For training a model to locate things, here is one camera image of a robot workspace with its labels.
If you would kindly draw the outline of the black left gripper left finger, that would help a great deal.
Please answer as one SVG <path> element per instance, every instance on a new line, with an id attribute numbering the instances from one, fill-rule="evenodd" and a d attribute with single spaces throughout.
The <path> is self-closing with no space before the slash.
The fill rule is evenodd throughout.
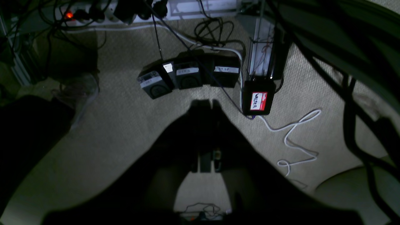
<path id="1" fill-rule="evenodd" d="M 196 158 L 200 130 L 210 124 L 210 112 L 209 100 L 193 101 L 189 110 L 106 190 L 105 207 L 172 213 L 181 183 Z"/>

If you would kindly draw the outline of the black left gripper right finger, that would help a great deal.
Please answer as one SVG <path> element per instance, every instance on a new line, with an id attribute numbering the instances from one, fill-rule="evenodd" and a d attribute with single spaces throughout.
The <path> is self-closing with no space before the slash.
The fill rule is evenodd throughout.
<path id="1" fill-rule="evenodd" d="M 212 101 L 216 140 L 222 152 L 221 176 L 232 212 L 307 211 L 313 200 L 286 180 Z"/>

